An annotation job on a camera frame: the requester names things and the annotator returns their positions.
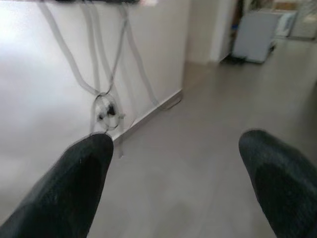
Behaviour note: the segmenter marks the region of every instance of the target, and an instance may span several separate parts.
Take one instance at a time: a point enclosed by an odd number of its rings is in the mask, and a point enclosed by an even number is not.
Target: baseboard
[[[165,102],[163,102],[161,107],[167,107],[168,105],[171,105],[175,101],[179,100],[179,98],[181,98],[182,96],[183,96],[183,90],[181,89],[177,93],[172,95],[170,98],[168,98]],[[142,118],[136,120],[136,122],[131,128],[127,129],[123,134],[113,139],[114,145],[115,146],[119,145],[122,140],[125,140],[128,137],[130,137],[135,131],[137,131],[139,128],[144,126],[147,122],[149,122],[154,116],[156,116],[160,112],[161,112],[160,109],[157,107],[149,111]]]

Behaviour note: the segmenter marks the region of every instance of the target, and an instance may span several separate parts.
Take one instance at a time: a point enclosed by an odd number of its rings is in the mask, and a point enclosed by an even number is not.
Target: tiled floor
[[[188,65],[184,100],[115,155],[89,237],[275,237],[238,140],[267,129],[317,164],[316,65],[317,46],[298,41],[279,41],[263,65]]]

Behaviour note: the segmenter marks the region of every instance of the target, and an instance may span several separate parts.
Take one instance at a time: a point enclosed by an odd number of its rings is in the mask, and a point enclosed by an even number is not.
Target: gray floor
[[[314,163],[317,46],[279,41],[264,65],[187,65],[185,98],[115,157],[90,237],[273,238],[239,157],[253,127]]]

